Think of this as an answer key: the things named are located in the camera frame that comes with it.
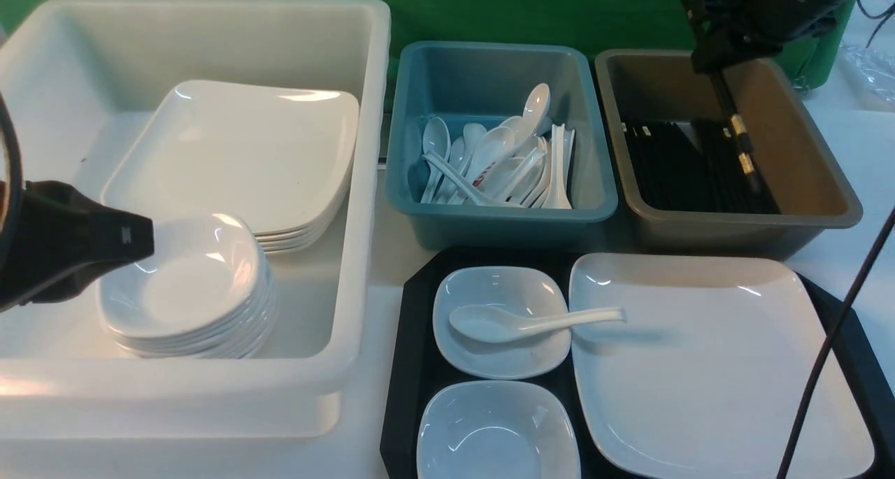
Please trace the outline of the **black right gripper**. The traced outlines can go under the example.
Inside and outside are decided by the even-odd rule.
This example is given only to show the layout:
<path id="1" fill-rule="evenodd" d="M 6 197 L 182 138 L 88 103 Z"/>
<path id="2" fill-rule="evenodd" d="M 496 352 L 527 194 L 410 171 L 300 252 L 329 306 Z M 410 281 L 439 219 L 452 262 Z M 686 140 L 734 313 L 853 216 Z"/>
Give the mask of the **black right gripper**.
<path id="1" fill-rule="evenodd" d="M 702 74 L 779 55 L 792 42 L 836 27 L 840 0 L 680 0 L 696 40 L 691 62 Z"/>

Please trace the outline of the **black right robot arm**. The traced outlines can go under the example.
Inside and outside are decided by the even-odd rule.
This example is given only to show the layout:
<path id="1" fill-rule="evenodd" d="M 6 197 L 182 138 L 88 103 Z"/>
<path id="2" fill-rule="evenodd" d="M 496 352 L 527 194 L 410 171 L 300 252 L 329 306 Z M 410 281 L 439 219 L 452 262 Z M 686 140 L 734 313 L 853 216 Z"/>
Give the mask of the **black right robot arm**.
<path id="1" fill-rule="evenodd" d="M 696 45 L 694 71 L 711 74 L 779 55 L 788 43 L 837 26 L 847 0 L 680 0 Z"/>

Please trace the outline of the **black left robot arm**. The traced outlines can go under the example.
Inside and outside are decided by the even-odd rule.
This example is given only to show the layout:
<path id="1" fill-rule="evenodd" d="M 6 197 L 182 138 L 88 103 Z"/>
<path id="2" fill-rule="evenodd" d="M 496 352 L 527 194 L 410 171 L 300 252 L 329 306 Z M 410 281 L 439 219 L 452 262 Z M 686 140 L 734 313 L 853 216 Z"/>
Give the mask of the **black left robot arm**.
<path id="1" fill-rule="evenodd" d="M 18 135 L 1 106 L 1 310 L 63 303 L 94 281 L 155 253 L 148 217 L 103 206 L 58 180 L 24 178 Z"/>

